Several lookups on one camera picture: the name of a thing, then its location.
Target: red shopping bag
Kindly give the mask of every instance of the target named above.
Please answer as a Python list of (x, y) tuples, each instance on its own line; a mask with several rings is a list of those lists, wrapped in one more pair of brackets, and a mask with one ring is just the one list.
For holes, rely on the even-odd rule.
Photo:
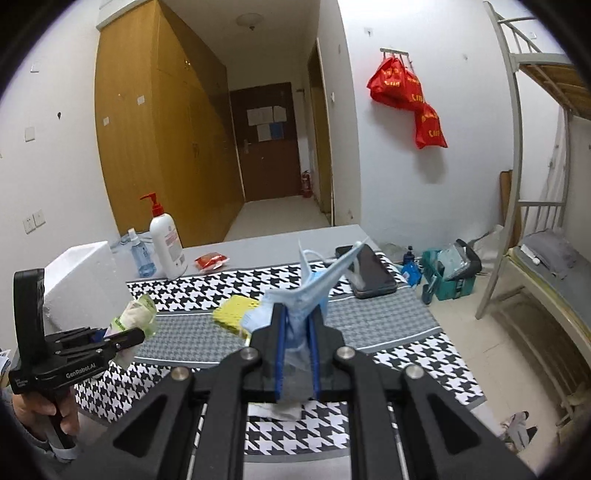
[(423, 87), (418, 77), (404, 67), (404, 92), (406, 94), (406, 110), (421, 111), (425, 104)]
[(367, 88), (373, 100), (394, 108), (415, 111), (424, 103), (421, 82), (396, 57), (382, 62)]
[(428, 103), (423, 103), (423, 108), (414, 112), (414, 123), (417, 127), (414, 141), (419, 149), (428, 145), (447, 148), (439, 116)]
[(385, 95), (393, 100), (404, 100), (404, 83), (404, 65), (396, 57), (388, 57), (369, 79), (367, 87), (380, 98)]

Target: wooden wardrobe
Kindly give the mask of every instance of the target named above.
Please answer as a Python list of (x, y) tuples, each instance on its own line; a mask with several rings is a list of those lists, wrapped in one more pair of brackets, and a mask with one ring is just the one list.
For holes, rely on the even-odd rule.
[(164, 3), (101, 31), (95, 111), (120, 233), (148, 229), (156, 192), (184, 247), (223, 241), (243, 204), (226, 67)]

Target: ceiling light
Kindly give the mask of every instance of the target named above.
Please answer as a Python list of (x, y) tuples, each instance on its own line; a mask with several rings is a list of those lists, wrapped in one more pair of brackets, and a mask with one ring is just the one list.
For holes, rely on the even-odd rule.
[(236, 19), (236, 24), (240, 25), (241, 27), (248, 27), (251, 30), (254, 30), (255, 27), (261, 23), (265, 17), (261, 14), (242, 14)]

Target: brown door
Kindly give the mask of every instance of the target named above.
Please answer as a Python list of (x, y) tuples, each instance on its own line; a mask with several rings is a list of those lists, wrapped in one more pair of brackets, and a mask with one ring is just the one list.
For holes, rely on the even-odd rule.
[[(235, 90), (230, 93), (236, 143), (240, 156), (245, 200), (264, 200), (300, 194), (300, 153), (297, 146), (291, 83)], [(271, 140), (259, 141), (256, 125), (248, 124), (248, 110), (280, 106), (287, 121), (272, 124)]]

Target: gray table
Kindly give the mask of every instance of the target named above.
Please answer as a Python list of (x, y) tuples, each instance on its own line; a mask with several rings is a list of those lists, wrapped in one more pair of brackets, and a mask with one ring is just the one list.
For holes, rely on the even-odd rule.
[[(189, 247), (183, 250), (189, 262), (189, 267), (184, 275), (198, 274), (194, 260), (210, 252), (219, 252), (230, 259), (224, 266), (225, 269), (265, 267), (267, 265), (299, 262), (298, 241), (301, 242), (302, 248), (315, 250), (329, 258), (334, 257), (336, 247), (351, 245), (364, 240), (367, 236), (367, 233), (359, 225), (345, 225)], [(373, 249), (378, 248), (371, 239), (368, 244)], [(153, 253), (152, 245), (147, 245), (148, 249)], [(113, 249), (113, 253), (121, 276), (126, 281), (139, 279), (134, 259), (131, 256), (130, 244), (116, 247)], [(163, 278), (164, 273), (158, 257), (153, 255), (152, 258), (157, 267), (157, 271), (152, 278)]]
[[(332, 257), (336, 247), (350, 245), (356, 241), (364, 240), (366, 237), (367, 234), (359, 225), (346, 225), (185, 248), (184, 253), (189, 261), (185, 275), (197, 274), (194, 259), (213, 251), (220, 252), (230, 258), (224, 266), (224, 270), (256, 268), (299, 262), (298, 242), (301, 242), (304, 249), (312, 249), (325, 257)], [(373, 249), (378, 249), (373, 241), (369, 240), (368, 244)], [(139, 277), (129, 249), (129, 245), (119, 246), (115, 249), (114, 254), (123, 278), (131, 281), (137, 280)], [(156, 256), (154, 256), (154, 260), (158, 270), (153, 278), (162, 278), (163, 274)], [(478, 405), (472, 412), (493, 432), (498, 432), (499, 424), (495, 421), (488, 402)], [(335, 478), (333, 474), (336, 471), (348, 471), (349, 458), (346, 456), (330, 460), (316, 460), (305, 462), (305, 465), (307, 467), (300, 473), (305, 474), (306, 477)], [(295, 473), (291, 472), (290, 468), (289, 463), (247, 463), (245, 478), (282, 478)]]

